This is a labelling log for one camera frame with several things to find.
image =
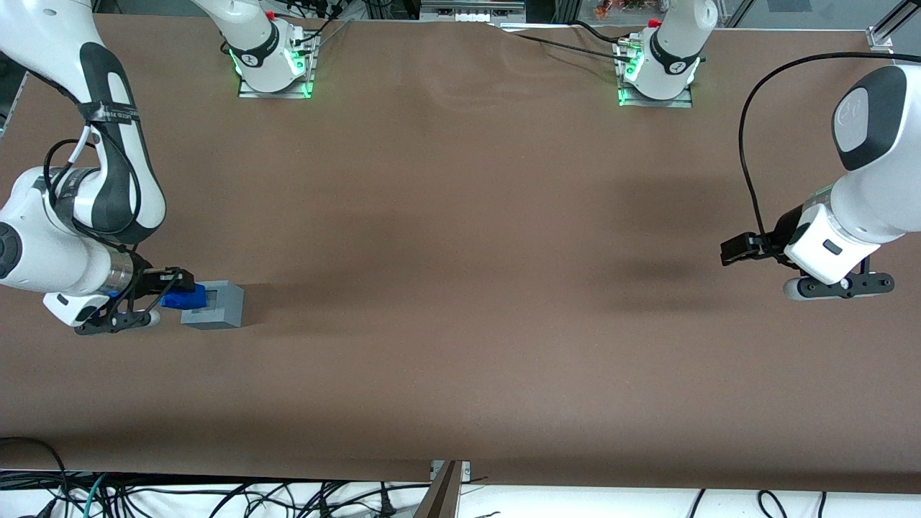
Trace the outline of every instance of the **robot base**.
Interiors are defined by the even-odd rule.
[[[304,55],[292,59],[293,66],[304,67],[307,72],[294,80],[287,88],[276,92],[261,92],[240,78],[239,97],[244,99],[310,99],[313,97],[313,80],[317,73],[317,55],[320,53],[320,36],[303,43],[298,49]]]
[[[631,34],[629,41],[637,41],[639,36],[640,35],[638,32]],[[633,58],[636,54],[635,48],[632,47],[629,43],[625,46],[614,43],[612,44],[612,48],[614,50],[614,55],[622,55]],[[651,99],[641,94],[633,84],[624,78],[626,75],[627,67],[629,66],[631,66],[630,63],[625,63],[622,61],[614,62],[614,72],[617,74],[617,100],[621,106],[648,106],[653,108],[693,107],[690,87],[685,87],[684,90],[682,90],[682,93],[678,95],[678,97],[668,100]]]

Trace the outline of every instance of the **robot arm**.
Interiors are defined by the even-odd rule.
[[[678,97],[694,80],[700,52],[718,18],[713,0],[672,2],[660,27],[639,33],[642,55],[624,78],[651,99]]]
[[[882,244],[921,231],[921,67],[866,75],[838,103],[832,127],[848,173],[781,217],[768,243],[752,233],[723,243],[724,265],[782,251],[805,274],[785,286],[794,300],[892,291],[887,274],[852,271]]]
[[[98,168],[32,168],[0,209],[0,283],[46,293],[55,316],[79,325],[128,289],[143,265],[115,246],[146,239],[166,204],[131,87],[89,0],[0,3],[0,49],[72,100],[96,142]]]
[[[217,25],[239,74],[260,92],[276,92],[303,76],[304,30],[270,20],[258,0],[192,0]]]
[[[128,78],[103,46],[89,0],[3,2],[0,23],[0,49],[70,98],[97,143],[100,167],[59,181],[57,214],[65,225],[73,217],[118,242],[143,241],[163,221],[166,204]]]
[[[222,30],[251,87],[276,91],[304,74],[292,52],[301,28],[270,21],[257,0],[193,1]],[[150,311],[134,312],[134,298],[194,290],[194,281],[179,268],[152,268],[126,246],[159,227],[166,202],[128,78],[102,44],[90,0],[0,2],[0,50],[69,98],[85,121],[66,166],[24,172],[0,209],[0,284],[45,293],[45,306],[78,333],[153,323]],[[73,168],[91,136],[99,167]],[[123,300],[128,313],[119,312]]]

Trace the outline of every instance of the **metal frame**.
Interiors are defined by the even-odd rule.
[[[481,14],[486,23],[524,23],[524,0],[422,0],[419,19],[423,21],[462,21],[465,14]]]
[[[582,7],[582,0],[556,0],[556,10],[551,22],[561,23],[561,20],[571,20],[578,16]]]
[[[367,17],[371,19],[389,19],[391,13],[391,0],[367,0]]]
[[[720,7],[723,13],[726,13],[729,9],[726,7],[726,0],[719,0]],[[729,19],[726,19],[724,15],[723,27],[729,27],[735,29],[742,22],[742,19],[745,18],[745,15],[748,14],[749,10],[754,6],[755,0],[742,0],[742,3],[739,4],[739,8],[736,9],[736,12],[732,13],[732,16]]]
[[[413,518],[455,518],[458,499],[461,497],[461,482],[470,477],[470,463],[465,461],[436,461],[432,463],[435,481],[428,487],[426,496],[415,510]]]
[[[874,52],[892,52],[892,35],[915,17],[921,0],[902,0],[879,23],[867,29],[867,42]]]

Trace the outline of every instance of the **gray box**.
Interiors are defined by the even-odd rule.
[[[243,288],[228,280],[198,282],[204,286],[208,305],[184,310],[182,324],[195,329],[234,329],[243,325]]]

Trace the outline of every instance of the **brown table surface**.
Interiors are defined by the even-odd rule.
[[[754,229],[745,96],[861,33],[716,32],[680,111],[619,107],[610,63],[483,24],[354,23],[314,99],[240,100],[208,19],[98,22],[169,200],[140,251],[243,285],[248,325],[77,337],[3,288],[4,435],[99,471],[425,479],[464,458],[497,483],[921,490],[921,241],[877,254],[893,294],[848,302],[718,257]],[[757,100],[770,225],[842,174],[831,113],[877,65],[803,66]],[[0,188],[79,129],[31,79]]]

